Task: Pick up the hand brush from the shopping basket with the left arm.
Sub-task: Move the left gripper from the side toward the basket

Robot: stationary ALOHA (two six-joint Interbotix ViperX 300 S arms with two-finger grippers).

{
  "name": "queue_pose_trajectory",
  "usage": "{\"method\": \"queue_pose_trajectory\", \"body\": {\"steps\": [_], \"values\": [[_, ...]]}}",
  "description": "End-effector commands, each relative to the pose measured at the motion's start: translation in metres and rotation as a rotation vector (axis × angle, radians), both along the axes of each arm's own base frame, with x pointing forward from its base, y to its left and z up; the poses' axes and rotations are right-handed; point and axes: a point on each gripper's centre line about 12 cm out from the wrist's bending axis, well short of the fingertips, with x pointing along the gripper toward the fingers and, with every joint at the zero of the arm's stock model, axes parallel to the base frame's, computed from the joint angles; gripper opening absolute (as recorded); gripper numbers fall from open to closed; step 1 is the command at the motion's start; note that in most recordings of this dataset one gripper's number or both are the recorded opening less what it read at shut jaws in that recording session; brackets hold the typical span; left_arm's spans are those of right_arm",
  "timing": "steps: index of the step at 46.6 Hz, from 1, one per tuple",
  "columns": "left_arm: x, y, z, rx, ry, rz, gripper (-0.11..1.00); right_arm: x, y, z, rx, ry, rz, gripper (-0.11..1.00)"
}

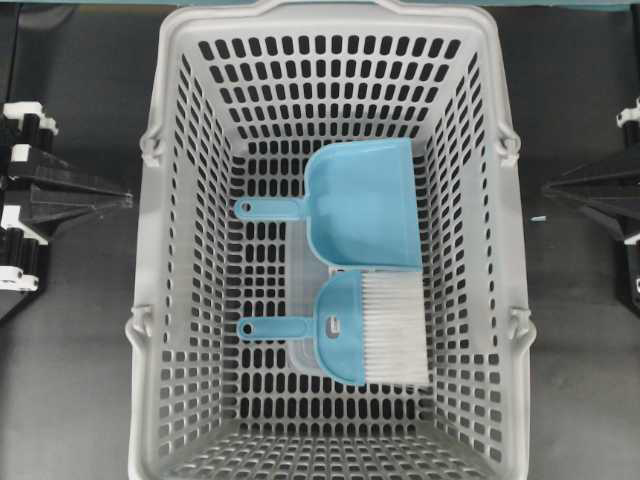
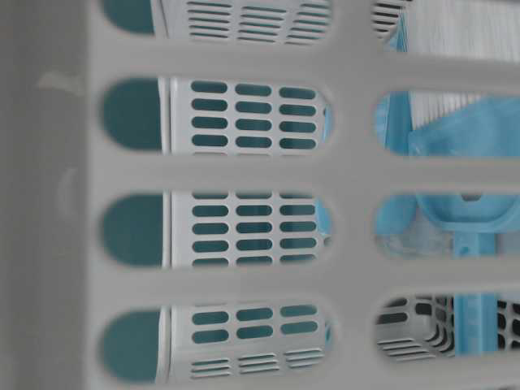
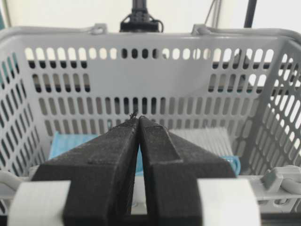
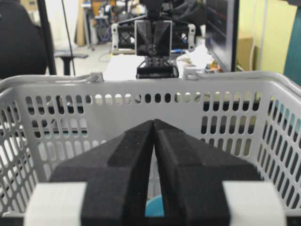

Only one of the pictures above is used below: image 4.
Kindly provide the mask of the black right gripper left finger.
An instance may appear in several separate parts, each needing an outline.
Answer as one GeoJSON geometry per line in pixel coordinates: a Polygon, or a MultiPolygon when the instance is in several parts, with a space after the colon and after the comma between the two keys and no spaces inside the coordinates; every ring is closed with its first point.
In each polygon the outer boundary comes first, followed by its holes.
{"type": "Polygon", "coordinates": [[[153,121],[60,163],[37,184],[26,226],[126,226],[142,219],[154,144],[153,121]]]}

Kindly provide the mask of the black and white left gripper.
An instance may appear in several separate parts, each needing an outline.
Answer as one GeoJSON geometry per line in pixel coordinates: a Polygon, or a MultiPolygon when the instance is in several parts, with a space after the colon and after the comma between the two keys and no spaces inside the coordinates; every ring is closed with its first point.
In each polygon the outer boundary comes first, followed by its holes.
{"type": "Polygon", "coordinates": [[[111,26],[112,46],[117,53],[130,49],[144,60],[136,68],[137,79],[178,78],[173,50],[195,49],[194,24],[169,19],[129,19],[111,26]]]}

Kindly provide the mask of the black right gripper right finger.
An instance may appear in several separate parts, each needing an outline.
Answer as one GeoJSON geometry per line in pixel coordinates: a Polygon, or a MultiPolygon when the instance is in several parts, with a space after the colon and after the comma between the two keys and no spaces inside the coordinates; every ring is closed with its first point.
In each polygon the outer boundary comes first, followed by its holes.
{"type": "Polygon", "coordinates": [[[154,121],[165,213],[187,226],[285,226],[271,182],[255,166],[162,120],[154,121]]]}

